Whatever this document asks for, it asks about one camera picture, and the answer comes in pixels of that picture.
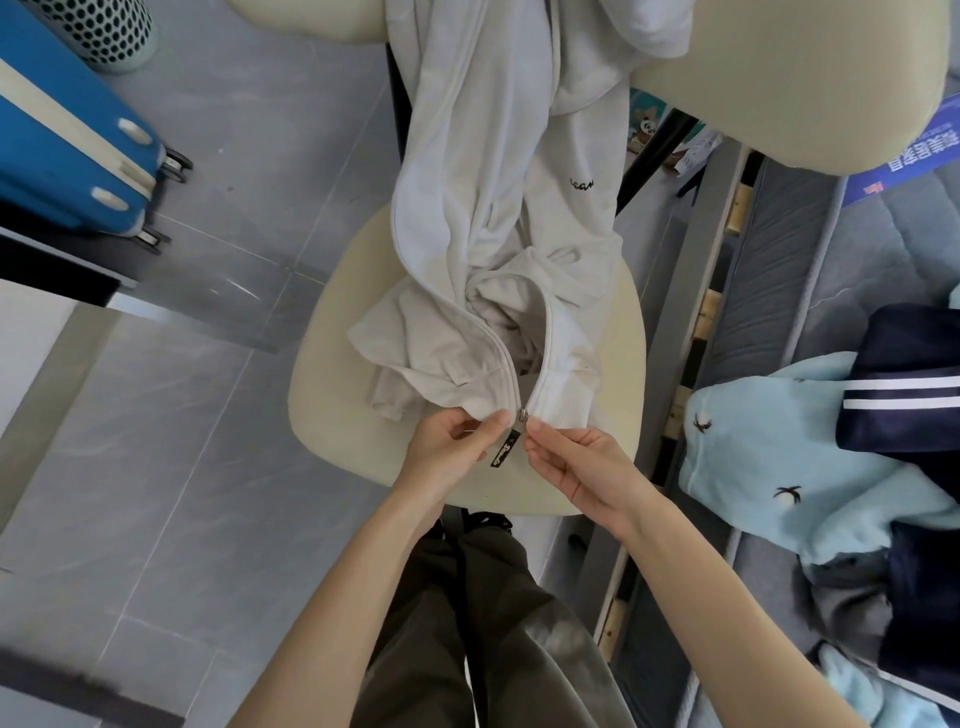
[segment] blue suitcase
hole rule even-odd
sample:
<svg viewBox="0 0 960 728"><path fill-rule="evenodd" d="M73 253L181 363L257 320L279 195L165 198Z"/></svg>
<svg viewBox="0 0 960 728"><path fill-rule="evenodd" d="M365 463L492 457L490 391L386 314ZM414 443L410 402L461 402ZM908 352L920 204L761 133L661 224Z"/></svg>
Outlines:
<svg viewBox="0 0 960 728"><path fill-rule="evenodd" d="M157 175L184 182L192 166L19 0L0 0L0 199L156 249L144 217Z"/></svg>

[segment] chair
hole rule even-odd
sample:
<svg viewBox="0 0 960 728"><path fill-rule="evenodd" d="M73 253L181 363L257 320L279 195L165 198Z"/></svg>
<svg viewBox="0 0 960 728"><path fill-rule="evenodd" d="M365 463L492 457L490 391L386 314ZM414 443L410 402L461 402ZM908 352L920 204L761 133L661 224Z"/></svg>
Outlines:
<svg viewBox="0 0 960 728"><path fill-rule="evenodd" d="M383 0L229 1L264 27L347 43L386 41ZM785 164L830 174L872 168L902 151L936 109L949 25L945 0L868 6L860 0L698 0L690 52L644 65L633 85ZM674 132L687 120L677 120ZM651 170L634 175L628 197L659 164L639 161ZM300 344L289 394L291 426L308 449L385 485L396 477L416 423L373 412L375 367L346 333L405 275L388 213L386 207L377 212L348 244ZM636 288L622 264L600 343L604 387L597 400L609 418L606 427L628 454L639 440L645 353ZM474 468L448 502L511 514L576 513L530 470L523 453L499 470Z"/></svg>

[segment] bird print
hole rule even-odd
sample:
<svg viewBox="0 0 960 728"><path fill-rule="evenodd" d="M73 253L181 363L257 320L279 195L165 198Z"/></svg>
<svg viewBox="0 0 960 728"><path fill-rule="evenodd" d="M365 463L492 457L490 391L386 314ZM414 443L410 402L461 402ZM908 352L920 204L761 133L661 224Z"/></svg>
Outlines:
<svg viewBox="0 0 960 728"><path fill-rule="evenodd" d="M796 505L801 501L800 489L802 486L791 485L789 488L778 488L774 493L774 498L783 499L783 496L790 496L793 498L793 504Z"/></svg>
<svg viewBox="0 0 960 728"><path fill-rule="evenodd" d="M713 426L712 420L707 420L706 422L700 422L700 415L696 414L693 416L693 426L700 430L701 433L706 432Z"/></svg>

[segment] zipper tab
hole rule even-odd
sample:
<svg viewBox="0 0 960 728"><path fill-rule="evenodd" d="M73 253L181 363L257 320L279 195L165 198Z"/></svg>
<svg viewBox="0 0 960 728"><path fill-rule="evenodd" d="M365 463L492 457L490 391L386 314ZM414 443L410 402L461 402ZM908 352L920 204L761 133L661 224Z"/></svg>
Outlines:
<svg viewBox="0 0 960 728"><path fill-rule="evenodd" d="M516 421L524 424L527 419L530 417L530 413L527 412L523 407L520 407L516 412ZM496 454L493 461L490 463L491 468L499 468L503 465L503 461L507 459L507 455L510 454L510 450L516 445L516 441L520 439L520 431L516 428L510 430L510 434L507 435L507 439L503 441L503 447L500 448L500 452Z"/></svg>

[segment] black tag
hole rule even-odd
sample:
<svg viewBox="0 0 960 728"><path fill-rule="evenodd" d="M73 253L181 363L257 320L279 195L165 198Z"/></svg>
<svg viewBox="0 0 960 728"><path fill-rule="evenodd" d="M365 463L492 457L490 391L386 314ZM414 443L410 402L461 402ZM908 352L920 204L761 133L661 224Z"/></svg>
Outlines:
<svg viewBox="0 0 960 728"><path fill-rule="evenodd" d="M499 468L503 461L507 459L507 455L510 454L510 450L516 445L516 441L520 439L520 433L515 429L510 430L510 434L507 435L507 439L503 441L503 447L500 448L500 452L496 454L493 462L490 463L491 468Z"/></svg>

